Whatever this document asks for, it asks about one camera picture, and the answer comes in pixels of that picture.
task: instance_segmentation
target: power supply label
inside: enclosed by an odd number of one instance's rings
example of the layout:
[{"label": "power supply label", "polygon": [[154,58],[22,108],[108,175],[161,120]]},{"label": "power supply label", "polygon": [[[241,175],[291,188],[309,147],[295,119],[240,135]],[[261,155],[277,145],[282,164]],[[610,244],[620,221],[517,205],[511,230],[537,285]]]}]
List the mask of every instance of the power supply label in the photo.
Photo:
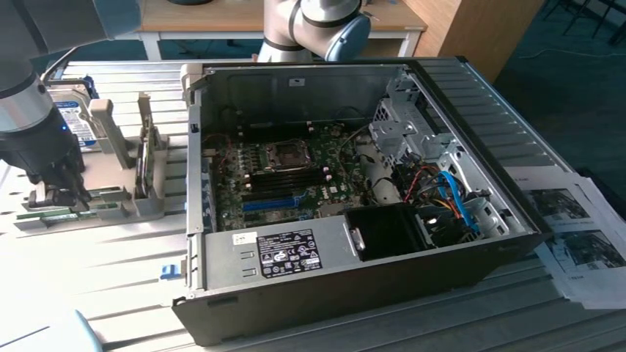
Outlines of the power supply label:
[{"label": "power supply label", "polygon": [[321,269],[320,251],[311,229],[258,236],[256,247],[261,274],[266,279]]}]

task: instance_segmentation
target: white sticker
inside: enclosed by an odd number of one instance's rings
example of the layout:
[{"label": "white sticker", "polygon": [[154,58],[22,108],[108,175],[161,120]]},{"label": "white sticker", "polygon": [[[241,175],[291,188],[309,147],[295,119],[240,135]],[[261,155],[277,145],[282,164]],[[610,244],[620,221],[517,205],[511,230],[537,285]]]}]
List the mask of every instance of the white sticker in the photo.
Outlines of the white sticker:
[{"label": "white sticker", "polygon": [[289,78],[289,87],[303,87],[305,79],[303,78]]},{"label": "white sticker", "polygon": [[256,242],[256,232],[236,233],[232,235],[232,245],[249,244]]}]

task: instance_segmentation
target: teal carpet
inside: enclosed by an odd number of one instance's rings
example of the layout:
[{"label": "teal carpet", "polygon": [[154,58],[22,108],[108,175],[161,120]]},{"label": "teal carpet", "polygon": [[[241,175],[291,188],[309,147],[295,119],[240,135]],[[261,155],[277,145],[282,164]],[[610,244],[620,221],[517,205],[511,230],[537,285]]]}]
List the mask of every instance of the teal carpet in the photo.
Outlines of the teal carpet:
[{"label": "teal carpet", "polygon": [[[532,59],[520,58],[547,48],[626,54],[626,40],[616,47],[606,44],[614,31],[607,25],[591,39],[593,19],[579,19],[561,36],[571,16],[561,8],[545,21],[541,13],[536,16],[495,86],[569,164],[588,167],[626,199],[626,56],[545,52]],[[260,44],[260,40],[236,40],[234,46],[226,46],[224,40],[160,42],[164,59],[245,58],[257,53]],[[36,59],[37,70],[58,56]],[[120,40],[86,45],[72,59],[142,60],[145,53],[141,42]]]}]

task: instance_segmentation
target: green circuit board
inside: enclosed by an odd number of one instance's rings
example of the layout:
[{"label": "green circuit board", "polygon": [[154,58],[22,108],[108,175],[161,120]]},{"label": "green circuit board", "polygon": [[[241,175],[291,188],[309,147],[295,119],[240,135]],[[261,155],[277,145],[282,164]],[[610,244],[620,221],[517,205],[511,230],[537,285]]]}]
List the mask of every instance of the green circuit board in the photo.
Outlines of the green circuit board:
[{"label": "green circuit board", "polygon": [[265,152],[268,148],[285,141],[248,143],[237,140],[230,149],[217,148],[213,152],[214,200],[217,230],[240,230],[248,227],[278,224],[291,221],[316,219],[336,215],[343,209],[360,205],[360,195],[352,180],[363,179],[360,163],[355,160],[352,144],[345,143],[341,149],[343,166],[348,173],[341,172],[337,148],[348,133],[341,126],[320,125],[313,128],[307,139],[291,139],[286,142],[300,144],[304,141],[308,161],[300,169],[321,169],[327,167],[328,181],[321,184],[292,189],[289,197],[296,206],[280,209],[242,211],[242,197],[250,194],[249,176],[274,174],[272,160]]}]

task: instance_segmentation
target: motherboard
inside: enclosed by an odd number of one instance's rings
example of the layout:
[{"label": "motherboard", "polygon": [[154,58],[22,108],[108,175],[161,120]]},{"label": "motherboard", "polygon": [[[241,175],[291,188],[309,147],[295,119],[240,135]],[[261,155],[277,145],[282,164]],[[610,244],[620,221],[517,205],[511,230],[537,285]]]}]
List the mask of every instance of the motherboard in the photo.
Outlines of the motherboard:
[{"label": "motherboard", "polygon": [[308,124],[286,140],[268,140],[270,133],[258,131],[236,138],[209,134],[202,156],[210,158],[217,181],[217,231],[317,219],[365,205],[353,149],[360,137],[348,141],[351,132],[332,123]]}]

